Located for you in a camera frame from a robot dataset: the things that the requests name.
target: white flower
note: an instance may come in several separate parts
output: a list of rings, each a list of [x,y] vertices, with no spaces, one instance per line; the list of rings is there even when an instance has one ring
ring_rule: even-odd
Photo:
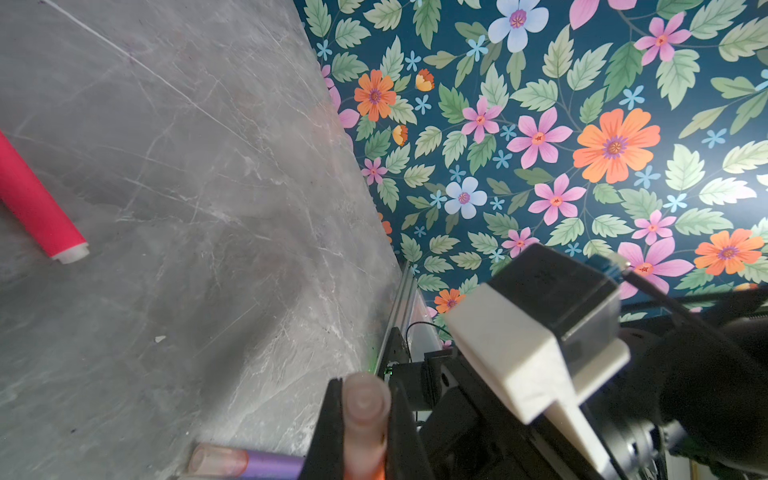
[[[475,205],[485,205],[488,201],[488,195],[484,191],[475,191],[478,187],[478,181],[474,177],[466,177],[462,185],[451,182],[445,188],[445,192],[453,200],[445,202],[445,212],[453,215],[459,210],[462,211],[462,217],[469,219],[477,215],[478,211]]]
[[[496,0],[496,8],[504,15],[488,27],[488,39],[499,43],[509,35],[507,48],[512,53],[528,44],[528,32],[539,33],[549,22],[549,10],[534,8],[539,0]]]

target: floral wallpaper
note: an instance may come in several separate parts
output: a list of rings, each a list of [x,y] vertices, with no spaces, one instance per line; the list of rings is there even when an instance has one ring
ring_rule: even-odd
[[[296,7],[435,315],[536,242],[675,296],[768,282],[768,0]]]

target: purple marker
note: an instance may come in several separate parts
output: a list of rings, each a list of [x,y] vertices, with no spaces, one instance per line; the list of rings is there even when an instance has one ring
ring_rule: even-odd
[[[201,477],[296,480],[303,466],[303,457],[201,443],[192,453],[187,473]]]

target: gray marble surface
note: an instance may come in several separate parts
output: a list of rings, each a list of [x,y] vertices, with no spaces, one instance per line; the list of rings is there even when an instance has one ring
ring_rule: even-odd
[[[0,209],[0,472],[301,454],[399,269],[290,0],[8,0],[0,130],[91,244]]]

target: small blue flower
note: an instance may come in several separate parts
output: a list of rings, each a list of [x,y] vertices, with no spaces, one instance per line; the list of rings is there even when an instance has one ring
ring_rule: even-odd
[[[502,137],[504,137],[506,141],[509,141],[512,137],[517,137],[518,134],[514,131],[516,127],[516,124],[502,126]]]
[[[413,71],[417,71],[419,67],[417,67],[416,64],[421,60],[422,58],[417,56],[416,53],[413,50],[411,50],[411,57],[410,58],[406,57],[406,63],[408,64],[408,66],[406,67],[406,71],[411,69]]]
[[[493,263],[499,263],[504,259],[504,250],[498,249],[494,253],[491,253],[491,260]]]
[[[765,70],[763,70],[763,71],[761,71],[761,72],[760,72],[760,77],[761,77],[761,78],[765,78],[765,79],[766,79],[766,81],[764,81],[763,83],[761,83],[761,84],[757,85],[757,86],[755,87],[755,90],[756,90],[756,91],[761,91],[761,90],[763,90],[765,87],[768,87],[768,68],[766,68]]]
[[[664,208],[669,208],[670,212],[673,214],[677,211],[677,208],[686,208],[688,207],[688,204],[684,204],[683,200],[685,200],[685,197],[687,197],[688,194],[680,194],[677,198],[667,195],[667,200],[670,201],[668,204],[664,204]]]
[[[504,204],[503,198],[499,200],[498,197],[493,197],[493,201],[491,202],[491,205],[493,205],[493,210],[501,210],[503,204]]]
[[[448,201],[448,197],[441,197],[440,196],[441,194],[442,194],[442,192],[440,190],[437,190],[435,193],[430,194],[429,198],[431,198],[432,201],[429,202],[429,204],[432,205],[433,207],[440,208],[440,204],[442,202]]]
[[[626,97],[624,100],[619,102],[619,105],[626,105],[627,110],[632,110],[634,108],[634,104],[642,104],[645,103],[645,98],[638,97],[638,95],[643,91],[643,88],[645,88],[643,85],[638,85],[637,88],[634,89],[634,93],[629,88],[624,89],[624,96]]]
[[[578,247],[578,242],[569,243],[568,248],[565,249],[565,253],[567,253],[571,257],[574,256],[576,253],[581,253],[581,248]]]
[[[323,57],[324,61],[328,60],[328,55],[333,55],[333,52],[330,51],[330,49],[328,49],[328,39],[327,38],[325,40],[323,40],[322,44],[320,44],[320,43],[317,44],[317,50],[318,50],[317,56],[318,57]]]
[[[707,138],[703,139],[701,143],[705,144],[707,142],[710,143],[710,148],[714,147],[715,144],[724,144],[725,138],[723,138],[723,135],[725,135],[725,132],[727,132],[728,129],[724,128],[723,130],[715,133],[714,130],[707,130]]]
[[[507,160],[512,158],[512,154],[505,154],[503,150],[498,151],[498,157],[493,157],[492,160],[496,162],[496,169],[501,167],[509,168],[509,162]]]
[[[422,115],[427,113],[427,110],[432,110],[432,106],[427,103],[427,100],[429,100],[429,95],[424,95],[422,98],[416,97],[416,108],[414,110],[421,110]]]
[[[467,56],[475,56],[475,61],[480,61],[480,54],[487,54],[488,49],[486,47],[483,47],[482,44],[485,43],[485,35],[480,35],[480,38],[478,38],[477,41],[472,40],[471,38],[467,40],[467,43],[469,43],[469,46],[472,47],[470,51],[467,52]]]
[[[459,170],[458,165],[456,165],[456,169],[454,170],[448,170],[448,172],[451,174],[451,180],[454,182],[460,182],[462,181],[462,175],[466,175],[466,170]]]
[[[636,187],[637,185],[643,184],[643,188],[650,188],[651,180],[658,180],[661,178],[661,174],[651,174],[652,171],[654,171],[654,168],[648,165],[645,172],[634,172],[635,177],[640,177],[640,180],[634,182],[634,186]]]

